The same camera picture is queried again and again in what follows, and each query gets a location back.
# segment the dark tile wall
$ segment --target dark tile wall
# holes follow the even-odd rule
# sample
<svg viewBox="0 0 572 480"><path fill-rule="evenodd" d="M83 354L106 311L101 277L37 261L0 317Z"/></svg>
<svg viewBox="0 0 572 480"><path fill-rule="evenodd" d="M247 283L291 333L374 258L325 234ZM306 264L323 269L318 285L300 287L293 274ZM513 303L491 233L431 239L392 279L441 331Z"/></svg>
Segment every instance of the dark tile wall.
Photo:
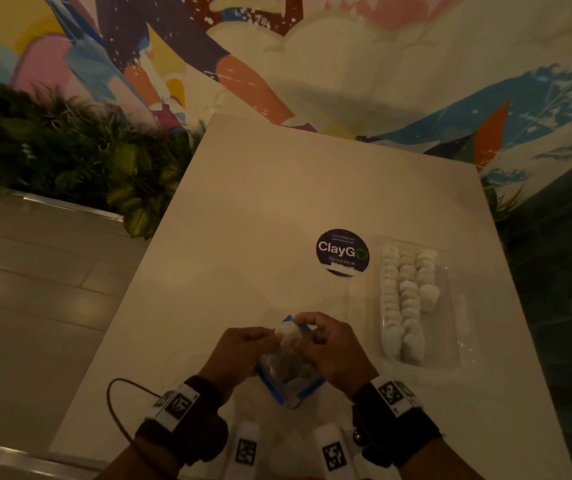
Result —
<svg viewBox="0 0 572 480"><path fill-rule="evenodd" d="M572 456L572 170L515 209L500 234Z"/></svg>

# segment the table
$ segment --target table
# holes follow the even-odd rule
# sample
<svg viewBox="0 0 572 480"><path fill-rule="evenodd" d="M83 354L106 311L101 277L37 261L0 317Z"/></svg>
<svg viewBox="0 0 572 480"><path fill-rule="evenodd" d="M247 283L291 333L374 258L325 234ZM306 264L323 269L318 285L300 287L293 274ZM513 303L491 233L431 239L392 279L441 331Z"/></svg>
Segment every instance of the table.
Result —
<svg viewBox="0 0 572 480"><path fill-rule="evenodd" d="M410 384L448 443L485 478L568 479L572 466L474 167L217 114L70 405L51 450L111 460L126 445L105 403L114 377L158 392L204 363L229 326L274 326L318 310L347 319L363 342L361 276L320 265L335 228L447 250L465 276L477 329L473 383ZM117 414L134 431L152 398L118 385ZM322 387L280 408L257 378L220 411L262 428L259 476L317 474L310 433L350 424L346 398ZM215 478L221 461L185 475ZM358 462L363 476L397 473Z"/></svg>

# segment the black wristband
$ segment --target black wristband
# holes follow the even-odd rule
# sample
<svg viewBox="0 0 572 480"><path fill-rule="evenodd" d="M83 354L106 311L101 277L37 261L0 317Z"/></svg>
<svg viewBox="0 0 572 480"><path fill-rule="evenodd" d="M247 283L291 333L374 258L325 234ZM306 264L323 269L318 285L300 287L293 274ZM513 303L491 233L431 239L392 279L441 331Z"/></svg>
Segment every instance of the black wristband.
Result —
<svg viewBox="0 0 572 480"><path fill-rule="evenodd" d="M399 468L430 441L442 437L400 381L387 381L379 388L368 383L354 395L354 402L353 425L368 443L362 456L378 466Z"/></svg>
<svg viewBox="0 0 572 480"><path fill-rule="evenodd" d="M186 397L182 390L185 386L198 397L192 401ZM139 426L135 437L165 447L182 465L213 460L228 439L226 421L217 415L222 403L215 385L193 376L155 403L153 414Z"/></svg>

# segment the black cable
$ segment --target black cable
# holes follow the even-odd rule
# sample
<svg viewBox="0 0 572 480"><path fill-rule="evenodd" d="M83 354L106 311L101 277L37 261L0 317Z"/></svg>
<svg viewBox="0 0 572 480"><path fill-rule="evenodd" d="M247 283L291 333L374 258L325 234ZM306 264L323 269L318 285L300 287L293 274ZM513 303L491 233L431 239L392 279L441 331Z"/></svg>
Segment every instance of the black cable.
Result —
<svg viewBox="0 0 572 480"><path fill-rule="evenodd" d="M163 468L159 467L159 465L157 465L146 453L142 451L142 449L139 447L138 444L135 443L135 440L132 438L132 436L130 436L130 433L126 430L126 428L124 428L123 424L117 417L117 414L115 413L115 410L112 407L112 401L110 400L110 388L115 382L125 382L126 384L135 386L141 389L142 391L146 391L150 395L154 395L157 398L161 396L159 394L155 394L150 389L146 389L145 387L137 384L136 382L131 381L130 379L123 379L123 378L116 378L111 380L110 384L108 384L108 388L106 389L106 403L108 404L108 411L110 412L110 416L112 416L112 420L117 425L117 428L119 428L119 430L121 431L121 434L124 435L124 437L128 440L130 446L132 446L135 452L137 452L139 458L141 458L141 460L143 460L144 463L146 463L146 465L149 468L152 468L158 475L161 475L162 477L167 479L177 480L177 476L171 475L170 473L166 472Z"/></svg>

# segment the round sticker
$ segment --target round sticker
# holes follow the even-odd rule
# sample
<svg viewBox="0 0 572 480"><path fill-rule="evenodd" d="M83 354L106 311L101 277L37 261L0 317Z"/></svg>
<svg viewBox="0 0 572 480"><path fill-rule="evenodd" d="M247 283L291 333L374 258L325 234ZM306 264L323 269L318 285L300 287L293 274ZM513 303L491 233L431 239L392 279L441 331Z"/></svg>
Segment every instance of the round sticker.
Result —
<svg viewBox="0 0 572 480"><path fill-rule="evenodd" d="M332 229L317 239L317 258L331 273L349 278L368 267L370 253L366 243L354 232Z"/></svg>

